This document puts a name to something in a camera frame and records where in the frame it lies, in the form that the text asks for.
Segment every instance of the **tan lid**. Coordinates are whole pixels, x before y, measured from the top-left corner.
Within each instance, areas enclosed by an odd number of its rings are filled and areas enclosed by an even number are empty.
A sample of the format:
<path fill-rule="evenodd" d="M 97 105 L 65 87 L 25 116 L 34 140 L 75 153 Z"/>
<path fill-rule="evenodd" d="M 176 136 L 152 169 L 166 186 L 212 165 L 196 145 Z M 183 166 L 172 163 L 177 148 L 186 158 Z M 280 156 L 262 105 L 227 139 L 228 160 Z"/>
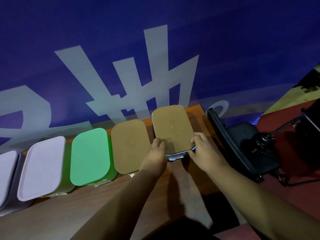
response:
<path fill-rule="evenodd" d="M 115 169 L 122 174 L 139 170 L 150 147 L 145 123 L 135 119 L 117 124 L 111 141 Z"/>
<path fill-rule="evenodd" d="M 190 144 L 194 132 L 182 106 L 171 105 L 156 109 L 152 113 L 152 122 L 155 136 L 167 141 L 166 154 L 182 152 L 194 147 L 194 144 Z"/>

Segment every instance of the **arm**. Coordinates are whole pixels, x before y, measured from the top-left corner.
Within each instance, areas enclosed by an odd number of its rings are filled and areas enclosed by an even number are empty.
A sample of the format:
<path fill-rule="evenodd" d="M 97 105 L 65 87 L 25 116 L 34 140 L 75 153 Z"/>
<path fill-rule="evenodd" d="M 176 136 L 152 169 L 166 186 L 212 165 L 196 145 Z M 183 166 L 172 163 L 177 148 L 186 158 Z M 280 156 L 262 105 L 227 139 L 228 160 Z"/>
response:
<path fill-rule="evenodd" d="M 165 150 L 165 142 L 154 139 L 139 173 L 71 239 L 130 239 L 146 200 L 167 167 Z"/>
<path fill-rule="evenodd" d="M 319 239 L 320 222 L 304 211 L 284 202 L 231 168 L 203 133 L 194 133 L 196 152 L 188 151 L 227 195 L 248 223 L 271 239 Z"/>

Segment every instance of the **storage box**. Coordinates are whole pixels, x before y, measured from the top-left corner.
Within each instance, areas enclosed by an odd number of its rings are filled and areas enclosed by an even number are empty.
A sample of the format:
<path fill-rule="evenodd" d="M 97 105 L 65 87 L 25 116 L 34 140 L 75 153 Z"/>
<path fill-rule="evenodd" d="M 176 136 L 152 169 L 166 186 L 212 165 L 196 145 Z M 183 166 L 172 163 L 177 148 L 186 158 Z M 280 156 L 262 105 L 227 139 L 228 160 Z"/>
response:
<path fill-rule="evenodd" d="M 150 149 L 145 123 L 135 119 L 117 124 L 111 138 L 115 169 L 122 174 L 138 171 Z"/>
<path fill-rule="evenodd" d="M 74 189 L 70 181 L 71 145 L 58 136 L 34 144 L 26 155 L 18 199 L 27 201 L 65 195 Z"/>
<path fill-rule="evenodd" d="M 72 143 L 70 172 L 73 184 L 81 186 L 95 183 L 97 186 L 113 180 L 117 174 L 113 163 L 111 138 L 105 129 L 89 130 L 75 137 Z"/>
<path fill-rule="evenodd" d="M 187 150 L 195 149 L 195 145 L 190 144 L 194 132 L 182 106 L 171 105 L 156 109 L 152 113 L 152 122 L 155 136 L 167 141 L 167 156 L 178 155 L 181 158 Z"/>
<path fill-rule="evenodd" d="M 0 216 L 29 207 L 33 200 L 20 201 L 17 197 L 25 157 L 16 151 L 0 155 Z"/>

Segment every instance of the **green container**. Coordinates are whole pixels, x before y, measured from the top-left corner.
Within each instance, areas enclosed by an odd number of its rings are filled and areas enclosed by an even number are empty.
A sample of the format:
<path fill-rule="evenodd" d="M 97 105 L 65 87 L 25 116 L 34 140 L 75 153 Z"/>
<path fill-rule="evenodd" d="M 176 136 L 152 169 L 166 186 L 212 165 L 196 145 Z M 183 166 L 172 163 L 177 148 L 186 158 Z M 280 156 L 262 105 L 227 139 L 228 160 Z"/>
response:
<path fill-rule="evenodd" d="M 97 128 L 77 135 L 71 148 L 70 179 L 74 185 L 100 185 L 109 182 L 118 172 L 113 163 L 111 137 Z"/>

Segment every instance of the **table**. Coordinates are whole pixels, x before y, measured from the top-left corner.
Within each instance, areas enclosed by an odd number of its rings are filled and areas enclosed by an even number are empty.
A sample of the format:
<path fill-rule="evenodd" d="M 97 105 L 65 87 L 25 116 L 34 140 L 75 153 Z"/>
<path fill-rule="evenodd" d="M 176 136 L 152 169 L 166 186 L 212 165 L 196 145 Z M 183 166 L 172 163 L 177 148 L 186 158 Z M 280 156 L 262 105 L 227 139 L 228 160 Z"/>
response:
<path fill-rule="evenodd" d="M 186 108 L 192 128 L 203 132 L 211 143 L 217 138 L 200 105 Z M 150 141 L 152 119 L 144 120 Z M 1 239 L 70 239 L 73 234 L 124 187 L 131 177 L 118 176 L 110 183 L 76 187 L 68 195 L 39 198 L 20 212 L 0 217 Z M 131 239 L 141 239 L 161 225 L 186 215 L 206 227 L 234 224 L 226 218 L 230 205 L 209 177 L 192 160 L 168 162 L 168 167 L 150 194 Z"/>

